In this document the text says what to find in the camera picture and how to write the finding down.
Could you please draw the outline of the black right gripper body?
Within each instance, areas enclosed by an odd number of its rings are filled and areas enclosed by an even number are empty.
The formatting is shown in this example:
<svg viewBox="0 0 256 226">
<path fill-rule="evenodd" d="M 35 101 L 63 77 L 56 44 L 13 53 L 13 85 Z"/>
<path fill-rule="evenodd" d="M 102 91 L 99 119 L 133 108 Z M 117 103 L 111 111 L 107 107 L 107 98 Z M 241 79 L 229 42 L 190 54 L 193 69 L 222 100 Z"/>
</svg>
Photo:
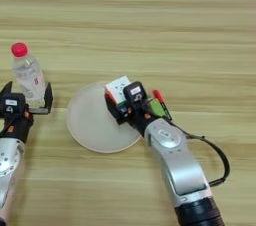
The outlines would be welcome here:
<svg viewBox="0 0 256 226">
<path fill-rule="evenodd" d="M 124 106 L 118 109 L 118 118 L 116 119 L 119 125 L 128 123 L 132 128 L 137 130 L 141 136 L 145 135 L 147 126 L 153 121 L 159 119 L 147 102 L 139 105 L 138 108 L 132 106 Z"/>
</svg>

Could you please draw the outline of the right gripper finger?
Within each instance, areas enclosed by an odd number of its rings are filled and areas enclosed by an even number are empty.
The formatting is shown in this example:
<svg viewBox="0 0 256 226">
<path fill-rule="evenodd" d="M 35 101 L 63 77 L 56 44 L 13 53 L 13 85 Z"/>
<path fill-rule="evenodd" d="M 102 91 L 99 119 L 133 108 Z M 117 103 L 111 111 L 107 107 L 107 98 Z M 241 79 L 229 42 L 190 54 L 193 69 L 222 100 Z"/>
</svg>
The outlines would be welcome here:
<svg viewBox="0 0 256 226">
<path fill-rule="evenodd" d="M 123 124 L 127 121 L 128 111 L 126 105 L 117 106 L 108 95 L 105 96 L 105 102 L 109 112 L 118 124 Z"/>
</svg>

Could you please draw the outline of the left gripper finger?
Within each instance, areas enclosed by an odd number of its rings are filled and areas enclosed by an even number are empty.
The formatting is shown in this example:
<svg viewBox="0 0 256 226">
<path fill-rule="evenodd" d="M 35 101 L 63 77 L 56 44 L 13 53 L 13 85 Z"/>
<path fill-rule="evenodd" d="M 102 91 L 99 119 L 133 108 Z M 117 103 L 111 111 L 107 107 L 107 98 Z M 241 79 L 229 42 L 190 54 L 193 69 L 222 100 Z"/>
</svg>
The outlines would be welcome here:
<svg viewBox="0 0 256 226">
<path fill-rule="evenodd" d="M 4 87 L 3 89 L 0 91 L 0 96 L 10 93 L 12 89 L 12 81 L 9 81 Z"/>
<path fill-rule="evenodd" d="M 45 108 L 50 110 L 53 103 L 53 93 L 52 93 L 51 83 L 48 83 L 46 86 L 44 101 L 45 101 Z"/>
</svg>

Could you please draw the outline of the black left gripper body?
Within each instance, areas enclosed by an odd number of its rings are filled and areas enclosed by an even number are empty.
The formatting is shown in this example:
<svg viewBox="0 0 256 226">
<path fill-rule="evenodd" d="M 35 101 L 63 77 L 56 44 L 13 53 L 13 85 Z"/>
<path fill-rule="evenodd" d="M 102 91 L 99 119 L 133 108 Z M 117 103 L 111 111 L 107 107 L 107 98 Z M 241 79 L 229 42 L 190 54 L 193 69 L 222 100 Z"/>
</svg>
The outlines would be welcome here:
<svg viewBox="0 0 256 226">
<path fill-rule="evenodd" d="M 26 143 L 30 128 L 34 124 L 34 116 L 47 115 L 50 112 L 47 108 L 25 109 L 21 114 L 3 116 L 4 128 L 0 132 L 0 138 L 15 138 Z"/>
</svg>

